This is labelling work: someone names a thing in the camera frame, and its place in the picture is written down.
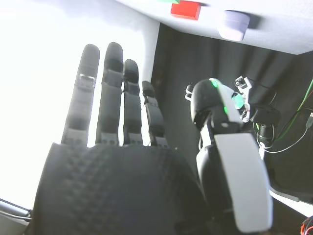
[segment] dark backdrop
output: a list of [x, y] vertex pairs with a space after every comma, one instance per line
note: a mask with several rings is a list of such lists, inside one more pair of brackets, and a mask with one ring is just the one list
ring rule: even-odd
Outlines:
[[[199, 132], [190, 118], [186, 86], [210, 77], [233, 88], [240, 75], [248, 76], [266, 89], [252, 84], [251, 103], [268, 103], [275, 90], [274, 107], [282, 118], [278, 131], [292, 117], [313, 77], [313, 52], [292, 55], [235, 42], [177, 32], [161, 24], [156, 47], [152, 83], [166, 123], [169, 145], [182, 150], [196, 172]], [[304, 107], [313, 108], [313, 95]], [[302, 112], [288, 134], [271, 151], [283, 149], [302, 136], [310, 112]], [[252, 131], [251, 123], [245, 129]], [[310, 133], [292, 149], [266, 154], [270, 176], [282, 188], [313, 193], [313, 147]]]

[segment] bright white background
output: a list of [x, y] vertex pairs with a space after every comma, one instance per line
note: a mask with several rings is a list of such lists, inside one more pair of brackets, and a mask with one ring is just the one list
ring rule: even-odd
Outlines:
[[0, 0], [0, 198], [31, 208], [52, 142], [60, 142], [86, 44], [100, 49], [89, 146], [107, 46], [150, 80], [159, 23], [113, 0]]

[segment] usb connector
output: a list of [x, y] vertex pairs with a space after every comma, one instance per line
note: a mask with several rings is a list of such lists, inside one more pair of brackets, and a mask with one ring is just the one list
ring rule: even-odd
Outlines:
[[312, 124], [313, 124], [313, 113], [311, 113], [309, 118], [308, 118], [308, 121], [307, 121], [307, 124], [306, 124], [306, 128], [310, 129]]

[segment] green block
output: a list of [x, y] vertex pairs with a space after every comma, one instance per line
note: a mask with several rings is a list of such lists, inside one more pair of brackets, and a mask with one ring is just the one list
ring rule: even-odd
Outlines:
[[175, 4], [178, 4], [180, 2], [180, 0], [157, 0], [157, 1], [175, 3]]

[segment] red block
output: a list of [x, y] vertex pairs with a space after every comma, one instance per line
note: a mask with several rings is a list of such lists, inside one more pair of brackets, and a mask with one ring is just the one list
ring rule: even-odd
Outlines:
[[178, 4], [172, 4], [171, 13], [175, 17], [198, 20], [201, 5], [199, 2], [180, 1]]

